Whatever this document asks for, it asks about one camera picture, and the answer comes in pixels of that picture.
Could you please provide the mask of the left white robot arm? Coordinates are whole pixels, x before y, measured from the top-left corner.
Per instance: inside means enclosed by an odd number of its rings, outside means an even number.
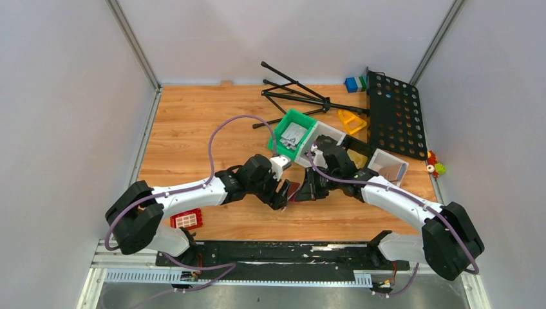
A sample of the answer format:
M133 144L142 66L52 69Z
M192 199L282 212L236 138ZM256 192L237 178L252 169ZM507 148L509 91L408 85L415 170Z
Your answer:
M291 159L285 155L267 158L257 154L243 165L197 182L150 187L145 181L137 181L105 214L109 235L117 242L107 249L119 249L125 255L150 249L169 254L182 266L192 265L197 258L193 237L163 221L193 209L240 201L249 194L271 209L283 208L288 201L290 181L281 177L291 165Z

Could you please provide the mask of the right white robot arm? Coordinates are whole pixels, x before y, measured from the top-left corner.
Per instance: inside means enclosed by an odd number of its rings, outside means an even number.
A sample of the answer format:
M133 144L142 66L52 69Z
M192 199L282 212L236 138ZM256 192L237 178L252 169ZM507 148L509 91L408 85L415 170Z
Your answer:
M313 141L305 155L310 167L306 168L304 183L310 188L310 199L326 198L331 191L340 190L391 213L420 232L418 236L387 232L367 252L371 266L382 269L398 260L425 263L449 281L463 272L479 274L476 259L484 253L485 245L461 204L426 200L373 169L358 169L347 152L325 136L320 142Z

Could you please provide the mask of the red leather card holder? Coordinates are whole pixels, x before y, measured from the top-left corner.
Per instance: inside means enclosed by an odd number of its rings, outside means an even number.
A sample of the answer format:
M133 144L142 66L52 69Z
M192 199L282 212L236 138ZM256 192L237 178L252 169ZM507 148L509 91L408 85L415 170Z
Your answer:
M291 182L290 186L288 187L287 191L287 200L292 201L294 199L294 196L297 194L297 192L300 190L301 184L299 182Z

